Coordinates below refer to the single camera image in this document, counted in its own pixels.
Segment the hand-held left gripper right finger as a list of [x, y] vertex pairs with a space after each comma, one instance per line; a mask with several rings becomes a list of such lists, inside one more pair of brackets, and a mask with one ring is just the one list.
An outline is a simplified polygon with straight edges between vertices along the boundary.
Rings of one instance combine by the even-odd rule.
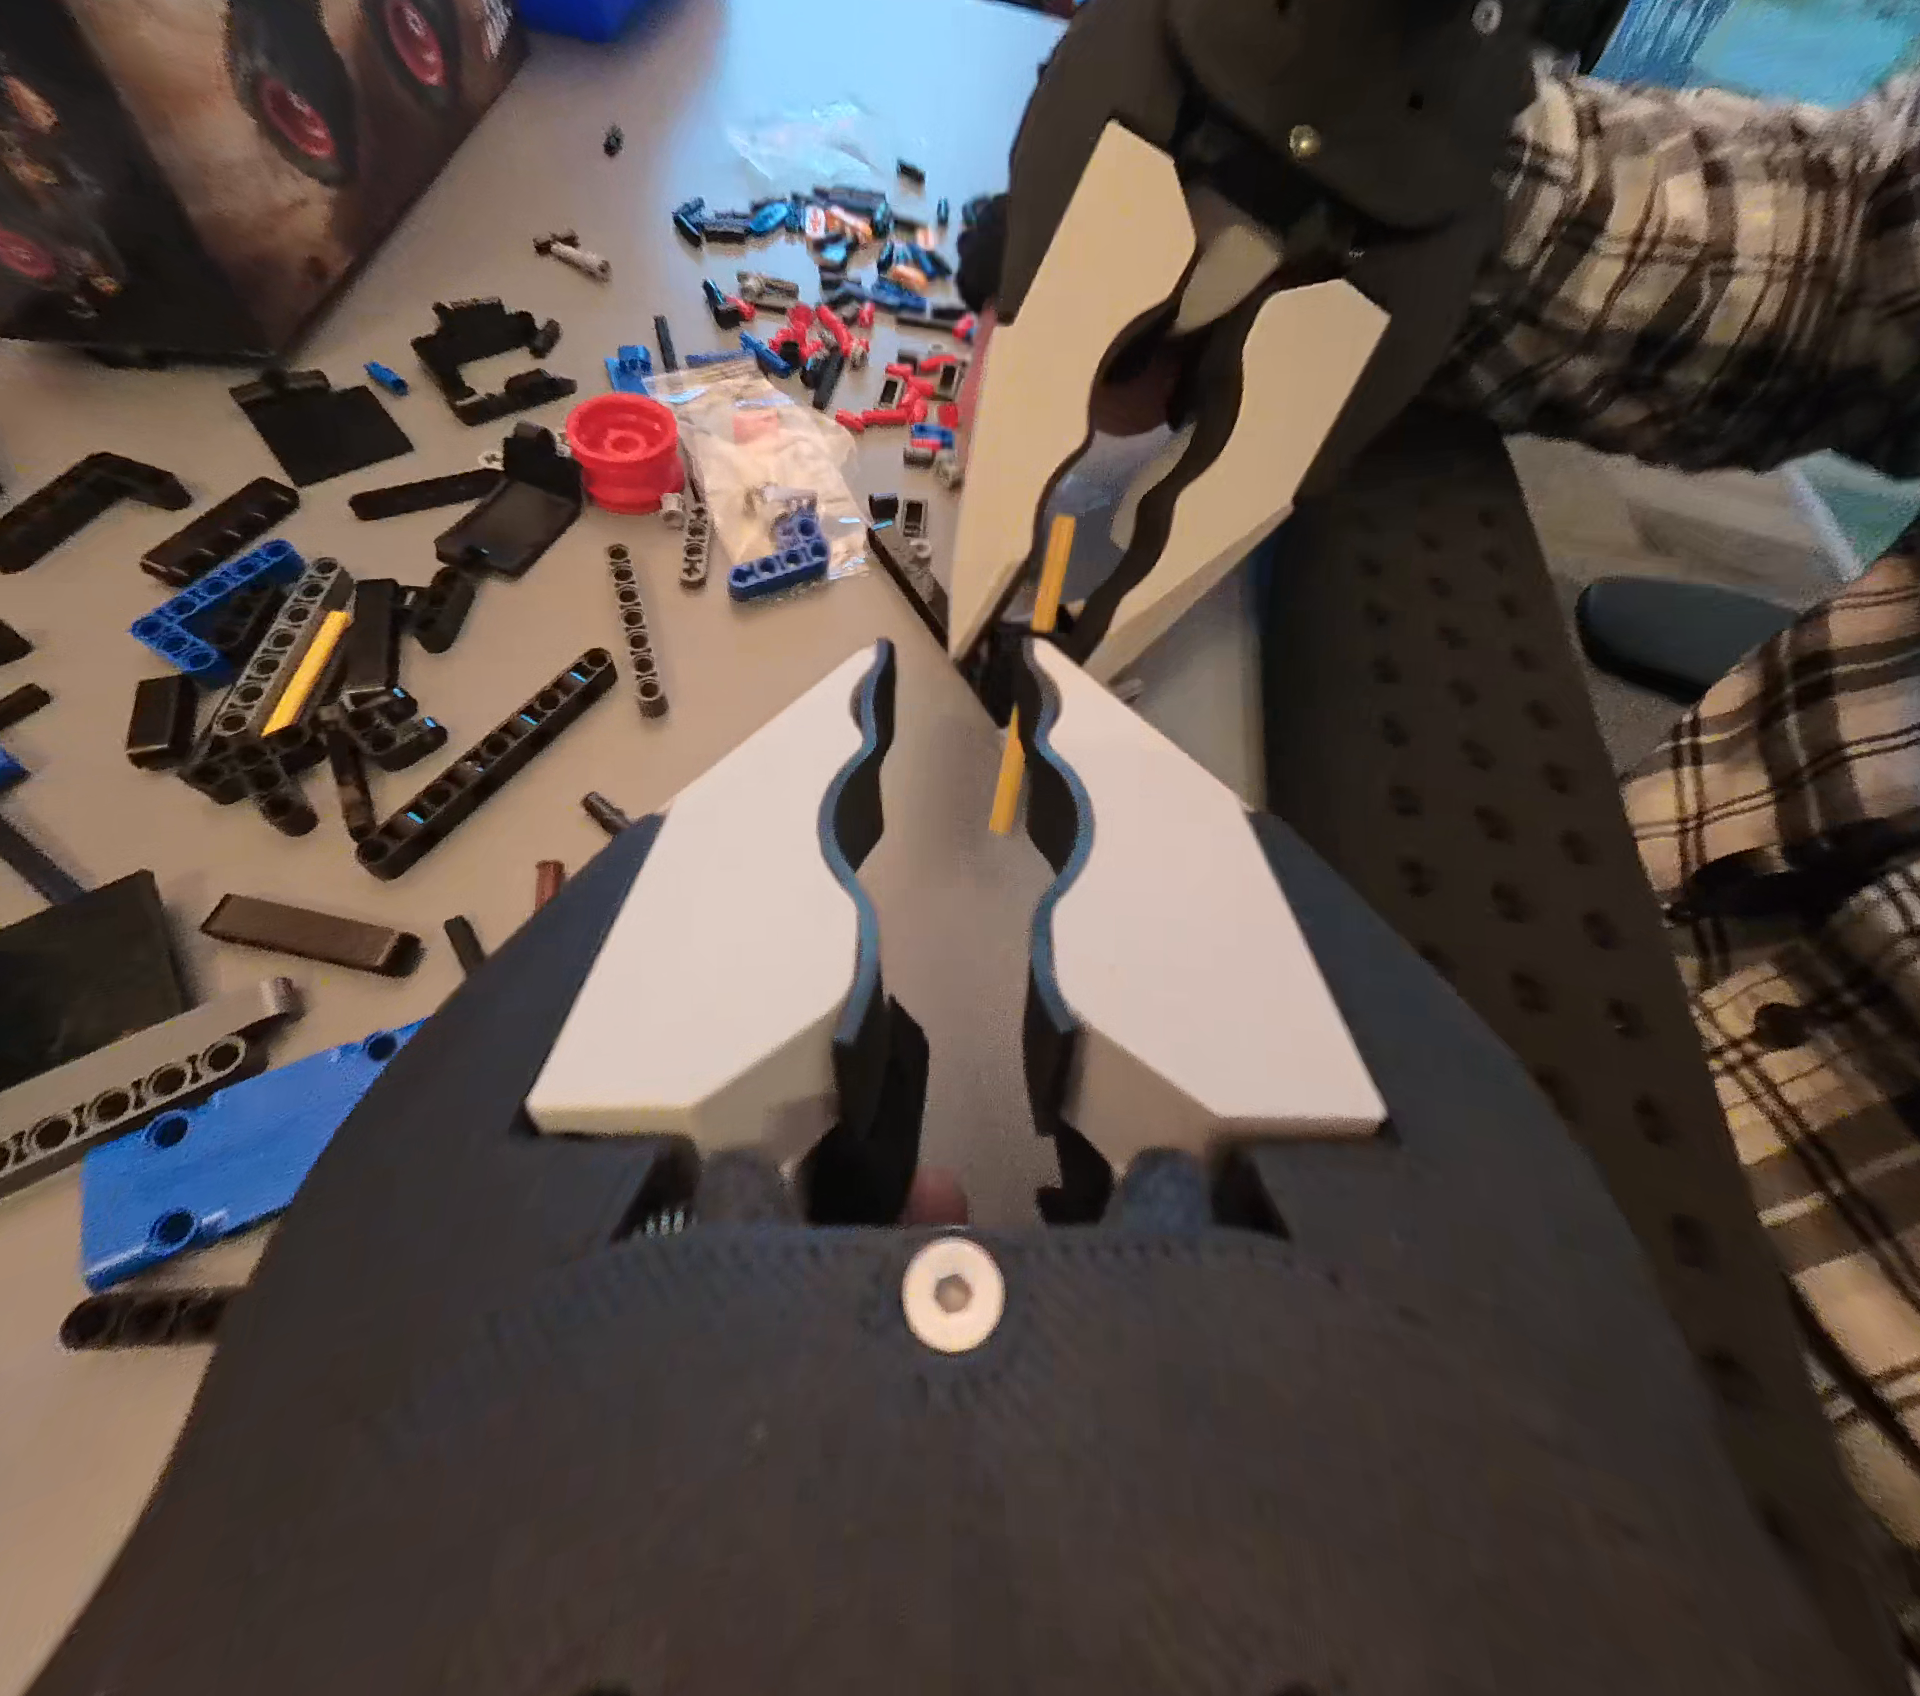
[[1390, 1110], [1262, 849], [1255, 813], [1051, 643], [1020, 652], [1023, 1075], [1058, 1181], [1104, 1214], [1131, 1165], [1201, 1181], [1276, 1141], [1372, 1141]]

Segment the red wheel hub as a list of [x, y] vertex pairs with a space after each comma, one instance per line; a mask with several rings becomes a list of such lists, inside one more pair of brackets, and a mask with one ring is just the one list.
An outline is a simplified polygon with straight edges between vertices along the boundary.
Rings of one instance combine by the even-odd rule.
[[564, 440], [594, 507], [643, 516], [685, 488], [679, 416], [648, 394], [606, 390], [578, 402], [567, 413]]

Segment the black square panel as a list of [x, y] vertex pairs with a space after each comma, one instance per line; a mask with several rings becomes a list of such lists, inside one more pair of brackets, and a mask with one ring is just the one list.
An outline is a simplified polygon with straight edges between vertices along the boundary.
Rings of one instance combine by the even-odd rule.
[[309, 488], [413, 453], [374, 389], [330, 384], [319, 368], [266, 368], [228, 389], [283, 479]]

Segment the grey desk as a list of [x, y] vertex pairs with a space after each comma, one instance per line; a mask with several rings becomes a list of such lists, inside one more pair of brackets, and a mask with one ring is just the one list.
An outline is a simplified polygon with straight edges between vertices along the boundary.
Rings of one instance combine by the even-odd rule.
[[[501, 298], [561, 319], [553, 368], [581, 390], [604, 389], [603, 357], [652, 340], [658, 315], [681, 352], [708, 350], [697, 262], [665, 216], [688, 195], [740, 202], [756, 192], [728, 147], [733, 121], [853, 100], [884, 124], [893, 156], [961, 206], [1003, 185], [1014, 128], [1056, 34], [1050, 17], [986, 0], [658, 0], [615, 46], [534, 40], [512, 87], [300, 357], [337, 384], [365, 360], [402, 368], [413, 389], [396, 422], [413, 453], [302, 496], [290, 538], [355, 573], [429, 577], [445, 517], [363, 522], [349, 496], [463, 470], [492, 444], [490, 432], [463, 428], [404, 357], [434, 303]], [[619, 158], [603, 156], [610, 124], [625, 129]], [[564, 230], [613, 262], [610, 282], [535, 253], [535, 235]], [[319, 827], [288, 841], [241, 804], [217, 808], [124, 762], [135, 687], [159, 672], [130, 634], [159, 600], [138, 562], [172, 529], [175, 517], [115, 507], [4, 577], [4, 624], [32, 646], [4, 667], [4, 691], [50, 696], [4, 733], [29, 769], [4, 814], [90, 887], [153, 871], [192, 996], [284, 967], [305, 1016], [275, 1056], [432, 1011], [463, 976], [448, 916], [498, 944], [529, 920], [542, 859], [576, 873], [603, 849], [578, 797], [599, 793], [632, 817], [655, 809], [840, 661], [891, 637], [898, 739], [884, 772], [884, 841], [863, 878], [884, 920], [887, 982], [933, 1042], [924, 1158], [961, 1175], [986, 1223], [1037, 1216], [1051, 1151], [1034, 1136], [1020, 1080], [1019, 908], [1044, 866], [1020, 838], [989, 836], [999, 733], [887, 577], [740, 606], [717, 583], [681, 588], [681, 538], [658, 517], [589, 511], [525, 580], [484, 587], [454, 649], [412, 652], [406, 685], [450, 731], [445, 755], [459, 755], [589, 646], [617, 649], [604, 545], [625, 540], [665, 719], [637, 714], [619, 661], [613, 696], [552, 755], [424, 866], [378, 883], [352, 864], [327, 775], [312, 793]]]

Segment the black toy set box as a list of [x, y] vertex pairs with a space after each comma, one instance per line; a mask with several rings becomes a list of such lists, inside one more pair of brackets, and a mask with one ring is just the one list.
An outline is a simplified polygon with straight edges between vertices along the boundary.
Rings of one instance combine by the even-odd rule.
[[2, 337], [288, 352], [524, 59], [516, 0], [2, 0]]

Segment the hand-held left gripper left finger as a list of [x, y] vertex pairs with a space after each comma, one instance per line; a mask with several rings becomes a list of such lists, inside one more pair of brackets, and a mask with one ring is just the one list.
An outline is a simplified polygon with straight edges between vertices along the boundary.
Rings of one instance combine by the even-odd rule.
[[544, 1136], [750, 1152], [824, 1223], [897, 1223], [928, 1042], [884, 986], [897, 647], [878, 637], [658, 814], [524, 1100]]

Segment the pile of red and blue connectors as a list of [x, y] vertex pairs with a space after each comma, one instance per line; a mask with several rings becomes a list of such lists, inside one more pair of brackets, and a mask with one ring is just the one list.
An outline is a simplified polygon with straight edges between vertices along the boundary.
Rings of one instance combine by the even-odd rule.
[[853, 440], [898, 435], [902, 459], [957, 486], [957, 406], [978, 317], [957, 290], [954, 235], [978, 200], [897, 182], [829, 180], [746, 202], [688, 195], [667, 222], [704, 262], [718, 335]]

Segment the crumpled clear plastic bag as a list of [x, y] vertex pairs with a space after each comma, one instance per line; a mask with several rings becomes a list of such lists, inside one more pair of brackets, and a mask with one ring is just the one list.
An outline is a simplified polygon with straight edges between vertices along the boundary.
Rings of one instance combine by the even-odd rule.
[[881, 189], [893, 175], [884, 124], [853, 100], [733, 121], [728, 147], [778, 189]]

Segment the blue angled beam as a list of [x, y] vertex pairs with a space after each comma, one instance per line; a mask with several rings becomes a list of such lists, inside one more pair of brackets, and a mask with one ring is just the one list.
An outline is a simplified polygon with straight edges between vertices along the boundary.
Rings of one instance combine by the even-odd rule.
[[810, 507], [797, 507], [778, 517], [771, 552], [728, 569], [728, 600], [761, 604], [824, 583], [829, 573], [830, 548], [821, 517]]
[[280, 600], [302, 573], [300, 548], [291, 540], [270, 538], [135, 616], [130, 634], [192, 682], [228, 682], [265, 633], [262, 624], [271, 619]]

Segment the short yellow axle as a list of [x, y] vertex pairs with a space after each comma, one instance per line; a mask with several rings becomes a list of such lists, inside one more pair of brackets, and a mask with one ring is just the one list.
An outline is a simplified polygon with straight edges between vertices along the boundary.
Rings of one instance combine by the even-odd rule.
[[327, 613], [291, 676], [288, 677], [284, 691], [271, 703], [271, 714], [262, 726], [262, 739], [275, 739], [276, 733], [295, 728], [308, 715], [309, 700], [314, 700], [351, 623], [351, 610]]

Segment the yellow axle with black connector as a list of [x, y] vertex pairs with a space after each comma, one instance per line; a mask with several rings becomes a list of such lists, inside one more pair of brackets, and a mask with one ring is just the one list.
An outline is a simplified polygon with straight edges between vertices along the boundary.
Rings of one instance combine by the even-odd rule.
[[1020, 814], [1023, 772], [1027, 772], [1027, 748], [1023, 748], [1023, 731], [1020, 731], [1020, 680], [1027, 677], [1027, 657], [1031, 656], [1034, 646], [1046, 646], [1051, 640], [1053, 628], [1058, 624], [1058, 610], [1061, 610], [1064, 588], [1070, 580], [1075, 530], [1076, 530], [1075, 514], [1056, 514], [1051, 517], [1046, 544], [1044, 544], [1044, 559], [1039, 567], [1034, 606], [1031, 606], [1027, 629], [1020, 633], [1020, 640], [1014, 643], [1014, 656], [1008, 665], [1008, 676], [1014, 685], [1014, 703], [1010, 703], [1010, 715], [1003, 733], [1003, 756], [996, 772], [996, 795], [992, 795], [992, 804], [989, 814], [989, 831], [1001, 838], [1010, 836], [1015, 817]]

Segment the dark grey long beam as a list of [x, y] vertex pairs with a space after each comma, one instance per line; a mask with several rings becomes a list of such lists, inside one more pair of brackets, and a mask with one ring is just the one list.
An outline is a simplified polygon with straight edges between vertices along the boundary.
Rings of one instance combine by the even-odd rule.
[[660, 722], [667, 714], [667, 696], [651, 634], [651, 616], [639, 593], [634, 559], [622, 540], [606, 544], [604, 559], [613, 581], [613, 601], [617, 606], [619, 646], [625, 652], [637, 714], [648, 722]]

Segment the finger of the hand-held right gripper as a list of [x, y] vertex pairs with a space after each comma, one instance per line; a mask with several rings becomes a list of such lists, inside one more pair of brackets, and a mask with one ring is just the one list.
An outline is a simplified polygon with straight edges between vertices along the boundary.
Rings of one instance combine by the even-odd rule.
[[1343, 279], [1260, 304], [1184, 446], [1121, 507], [1131, 525], [1121, 562], [1070, 637], [1086, 676], [1121, 676], [1281, 529], [1386, 326]]
[[1170, 156], [1108, 121], [1019, 315], [989, 343], [951, 555], [951, 661], [975, 652], [1020, 587], [1050, 491], [1091, 440], [1102, 366], [1175, 300], [1194, 253]]

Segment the blue rectangular panel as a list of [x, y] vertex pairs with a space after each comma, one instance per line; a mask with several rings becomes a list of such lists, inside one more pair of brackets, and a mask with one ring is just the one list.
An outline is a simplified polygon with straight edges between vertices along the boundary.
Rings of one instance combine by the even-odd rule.
[[275, 1222], [424, 1021], [330, 1047], [167, 1108], [82, 1165], [78, 1270], [102, 1295]]

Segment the black dotted mat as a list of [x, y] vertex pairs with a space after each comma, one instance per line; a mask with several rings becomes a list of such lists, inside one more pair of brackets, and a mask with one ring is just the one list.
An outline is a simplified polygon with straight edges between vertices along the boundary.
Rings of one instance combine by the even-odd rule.
[[1312, 472], [1262, 616], [1271, 808], [1528, 1071], [1608, 1183], [1775, 1554], [1907, 1692], [1883, 1535], [1811, 1392], [1502, 436], [1414, 403]]

